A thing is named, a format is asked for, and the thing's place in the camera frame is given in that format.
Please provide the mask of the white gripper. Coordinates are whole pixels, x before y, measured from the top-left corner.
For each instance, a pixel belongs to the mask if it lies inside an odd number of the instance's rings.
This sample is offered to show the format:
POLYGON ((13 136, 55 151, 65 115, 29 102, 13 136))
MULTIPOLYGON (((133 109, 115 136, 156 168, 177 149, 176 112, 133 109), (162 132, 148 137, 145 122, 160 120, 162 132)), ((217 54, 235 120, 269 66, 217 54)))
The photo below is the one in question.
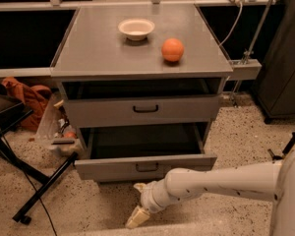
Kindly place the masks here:
POLYGON ((134 188, 141 193, 141 205, 136 206, 127 220, 126 227, 134 229, 150 218, 150 213, 158 213, 170 205, 170 195, 164 181, 152 181, 147 184, 136 183, 134 188))

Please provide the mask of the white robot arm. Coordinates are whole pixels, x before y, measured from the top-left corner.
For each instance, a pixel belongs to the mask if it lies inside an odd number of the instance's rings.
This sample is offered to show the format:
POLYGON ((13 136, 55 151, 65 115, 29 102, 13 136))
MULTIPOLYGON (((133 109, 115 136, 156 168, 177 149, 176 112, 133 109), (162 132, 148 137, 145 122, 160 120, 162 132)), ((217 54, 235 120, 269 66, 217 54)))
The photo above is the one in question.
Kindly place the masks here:
POLYGON ((269 236, 295 236, 295 150, 280 160, 245 166, 211 171, 175 168, 163 179, 137 183, 135 188, 141 203, 126 223, 129 229, 171 205, 211 193, 273 203, 269 236))

